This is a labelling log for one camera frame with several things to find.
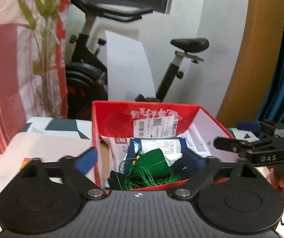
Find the green tassel pouch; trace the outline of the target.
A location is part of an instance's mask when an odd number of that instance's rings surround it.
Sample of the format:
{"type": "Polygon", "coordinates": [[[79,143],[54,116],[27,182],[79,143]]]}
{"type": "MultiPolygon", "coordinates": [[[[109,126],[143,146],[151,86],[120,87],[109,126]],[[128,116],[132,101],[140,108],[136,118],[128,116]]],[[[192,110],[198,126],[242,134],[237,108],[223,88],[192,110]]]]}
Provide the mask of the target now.
{"type": "Polygon", "coordinates": [[[138,153],[121,161],[107,180],[112,190],[134,190],[166,185],[184,180],[167,163],[161,149],[138,153]]]}

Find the red strawberry cardboard box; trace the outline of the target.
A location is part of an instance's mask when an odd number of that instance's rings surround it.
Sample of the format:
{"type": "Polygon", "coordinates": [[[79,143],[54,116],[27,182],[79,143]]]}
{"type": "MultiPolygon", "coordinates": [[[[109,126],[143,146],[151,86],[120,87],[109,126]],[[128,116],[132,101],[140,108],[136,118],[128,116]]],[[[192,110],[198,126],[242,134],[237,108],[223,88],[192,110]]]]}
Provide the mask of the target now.
{"type": "MultiPolygon", "coordinates": [[[[104,137],[131,139],[185,138],[198,150],[206,148],[222,162],[235,162],[235,153],[218,150],[214,140],[229,138],[229,132],[202,106],[151,102],[95,101],[92,109],[93,133],[101,128],[103,135],[94,141],[100,146],[104,137]]],[[[184,180],[135,190],[165,190],[184,184],[193,173],[186,169],[177,172],[184,180]]]]}

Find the white blue plastic package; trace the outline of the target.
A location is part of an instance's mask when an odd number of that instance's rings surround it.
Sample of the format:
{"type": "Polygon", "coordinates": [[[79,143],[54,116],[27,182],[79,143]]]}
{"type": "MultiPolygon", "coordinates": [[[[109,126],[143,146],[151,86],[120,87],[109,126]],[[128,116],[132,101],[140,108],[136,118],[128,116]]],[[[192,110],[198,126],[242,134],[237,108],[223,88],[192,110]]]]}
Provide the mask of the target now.
{"type": "Polygon", "coordinates": [[[133,159],[138,155],[160,149],[166,163],[174,171],[186,169],[190,173],[201,170],[205,166],[205,158],[211,153],[206,149],[197,149],[188,144],[185,138],[172,139],[131,139],[126,154],[126,162],[122,167],[123,173],[128,174],[133,159]]]}

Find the white red plastic package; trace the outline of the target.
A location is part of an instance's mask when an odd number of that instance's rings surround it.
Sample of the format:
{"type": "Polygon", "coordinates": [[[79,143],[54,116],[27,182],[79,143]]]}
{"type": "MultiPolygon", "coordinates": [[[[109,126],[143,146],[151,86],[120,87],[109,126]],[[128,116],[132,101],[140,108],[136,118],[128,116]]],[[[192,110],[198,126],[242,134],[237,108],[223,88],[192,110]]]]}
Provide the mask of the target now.
{"type": "Polygon", "coordinates": [[[104,137],[109,147],[109,168],[118,171],[119,165],[126,159],[131,138],[104,137]]]}

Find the white patterned table cloth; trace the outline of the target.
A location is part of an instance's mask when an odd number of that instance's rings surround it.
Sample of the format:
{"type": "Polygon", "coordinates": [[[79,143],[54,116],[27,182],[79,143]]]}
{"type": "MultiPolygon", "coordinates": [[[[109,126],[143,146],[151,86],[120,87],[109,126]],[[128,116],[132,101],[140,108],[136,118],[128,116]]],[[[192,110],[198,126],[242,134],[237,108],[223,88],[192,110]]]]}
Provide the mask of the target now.
{"type": "MultiPolygon", "coordinates": [[[[0,192],[19,173],[25,158],[53,162],[65,155],[78,156],[103,135],[94,129],[91,140],[21,132],[0,157],[0,192]]],[[[0,227],[0,237],[12,237],[0,227]]],[[[103,202],[89,204],[76,222],[52,237],[227,237],[213,229],[185,202],[170,199],[163,191],[115,191],[103,202]]]]}

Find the black exercise bike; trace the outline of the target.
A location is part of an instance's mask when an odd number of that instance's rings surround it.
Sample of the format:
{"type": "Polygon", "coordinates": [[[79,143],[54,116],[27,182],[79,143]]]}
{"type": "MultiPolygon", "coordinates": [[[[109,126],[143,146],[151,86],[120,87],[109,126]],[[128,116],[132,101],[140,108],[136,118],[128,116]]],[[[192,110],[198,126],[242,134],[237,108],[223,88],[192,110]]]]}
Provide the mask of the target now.
{"type": "Polygon", "coordinates": [[[209,47],[206,38],[171,40],[171,45],[176,47],[174,58],[156,89],[141,42],[108,31],[105,39],[98,40],[98,48],[94,52],[87,47],[96,18],[131,23],[153,13],[153,9],[125,11],[93,5],[84,0],[71,2],[85,13],[85,24],[79,35],[70,37],[75,48],[70,63],[66,64],[69,119],[91,120],[94,101],[162,102],[173,81],[184,75],[180,69],[182,60],[188,58],[193,63],[203,62],[197,53],[209,47]]]}

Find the white leaning board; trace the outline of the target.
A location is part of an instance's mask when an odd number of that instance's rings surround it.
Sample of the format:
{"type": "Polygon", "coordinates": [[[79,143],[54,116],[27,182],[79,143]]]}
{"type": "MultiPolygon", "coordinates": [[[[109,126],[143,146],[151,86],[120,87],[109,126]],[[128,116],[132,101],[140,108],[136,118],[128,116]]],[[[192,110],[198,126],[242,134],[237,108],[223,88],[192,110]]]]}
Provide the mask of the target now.
{"type": "Polygon", "coordinates": [[[108,100],[132,102],[139,94],[155,97],[143,44],[111,31],[106,31],[106,40],[108,100]]]}

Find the pink printed backdrop cloth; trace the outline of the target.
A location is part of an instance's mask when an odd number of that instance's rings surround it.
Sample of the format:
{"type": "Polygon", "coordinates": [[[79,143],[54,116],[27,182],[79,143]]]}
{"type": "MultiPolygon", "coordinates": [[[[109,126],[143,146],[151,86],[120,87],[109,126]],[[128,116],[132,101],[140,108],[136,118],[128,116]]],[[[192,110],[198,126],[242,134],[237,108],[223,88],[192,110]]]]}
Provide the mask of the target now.
{"type": "Polygon", "coordinates": [[[70,0],[0,0],[0,158],[31,117],[65,118],[70,0]]]}

